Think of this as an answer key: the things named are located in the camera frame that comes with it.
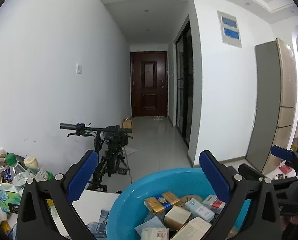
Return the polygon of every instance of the yellow and blue box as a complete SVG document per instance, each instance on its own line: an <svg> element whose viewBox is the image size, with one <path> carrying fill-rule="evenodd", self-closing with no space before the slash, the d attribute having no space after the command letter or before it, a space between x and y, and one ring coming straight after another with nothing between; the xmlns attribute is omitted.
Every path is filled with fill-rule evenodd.
<svg viewBox="0 0 298 240"><path fill-rule="evenodd" d="M159 214L171 209L174 205L180 202L180 199L171 191L164 192L161 195L146 198L144 205L153 214Z"/></svg>

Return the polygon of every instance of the blue gripper pad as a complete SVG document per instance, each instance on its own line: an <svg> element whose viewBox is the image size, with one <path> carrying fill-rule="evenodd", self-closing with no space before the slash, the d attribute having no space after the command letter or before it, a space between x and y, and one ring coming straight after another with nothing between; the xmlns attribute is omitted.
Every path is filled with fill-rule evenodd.
<svg viewBox="0 0 298 240"><path fill-rule="evenodd" d="M229 203L231 198L230 185L227 182L227 180L223 177L218 167L210 159L210 157L207 155L206 152L207 151L203 151L200 153L200 157L199 157L200 167L203 170L204 174L206 175L218 199L226 203Z"/></svg>
<svg viewBox="0 0 298 240"><path fill-rule="evenodd" d="M290 162L294 159L292 151L281 148L276 145L271 147L271 154L280 159L286 160L287 162Z"/></svg>
<svg viewBox="0 0 298 240"><path fill-rule="evenodd" d="M85 186L98 165L98 155L95 151L88 150L81 160L72 165L66 172L64 189L69 203L80 198Z"/></svg>

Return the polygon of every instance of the silver screw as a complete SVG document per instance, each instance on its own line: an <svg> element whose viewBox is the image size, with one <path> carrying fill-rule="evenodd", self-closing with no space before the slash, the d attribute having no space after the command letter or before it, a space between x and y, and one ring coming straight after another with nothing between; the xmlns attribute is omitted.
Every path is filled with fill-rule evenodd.
<svg viewBox="0 0 298 240"><path fill-rule="evenodd" d="M64 177L64 175L61 174L61 173L59 173L59 174L57 174L57 175L55 176L55 179L56 179L56 180L62 180L63 177Z"/></svg>
<svg viewBox="0 0 298 240"><path fill-rule="evenodd" d="M240 174L235 174L234 176L233 176L233 178L235 179L235 180L237 180L237 181L241 181L243 178L242 178L242 176L240 175Z"/></svg>
<svg viewBox="0 0 298 240"><path fill-rule="evenodd" d="M31 184L31 183L33 183L34 182L34 179L33 178L29 178L29 179L27 179L27 183L28 184Z"/></svg>
<svg viewBox="0 0 298 240"><path fill-rule="evenodd" d="M268 177L264 178L264 181L265 181L265 183L267 183L267 184L270 184L270 183L271 183L271 179L268 178Z"/></svg>

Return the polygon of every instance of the bottle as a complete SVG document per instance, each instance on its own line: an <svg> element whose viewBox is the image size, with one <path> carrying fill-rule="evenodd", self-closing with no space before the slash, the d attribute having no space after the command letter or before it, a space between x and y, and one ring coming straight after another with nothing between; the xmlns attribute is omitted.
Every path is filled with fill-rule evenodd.
<svg viewBox="0 0 298 240"><path fill-rule="evenodd" d="M21 196L26 181L29 178L29 174L20 164L18 164L16 156L13 153L9 153L6 155L6 162L10 167L10 177L12 183Z"/></svg>
<svg viewBox="0 0 298 240"><path fill-rule="evenodd" d="M24 164L33 173L36 181L44 181L49 179L47 172L41 166L38 165L38 162L35 157L28 156L24 159Z"/></svg>

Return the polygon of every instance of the wall switch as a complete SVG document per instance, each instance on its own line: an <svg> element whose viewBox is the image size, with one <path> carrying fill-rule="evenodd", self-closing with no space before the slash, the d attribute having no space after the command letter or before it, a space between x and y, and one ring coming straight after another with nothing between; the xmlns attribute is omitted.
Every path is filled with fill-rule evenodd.
<svg viewBox="0 0 298 240"><path fill-rule="evenodd" d="M76 64L76 73L81 74L82 73L82 66L79 65L78 63Z"/></svg>

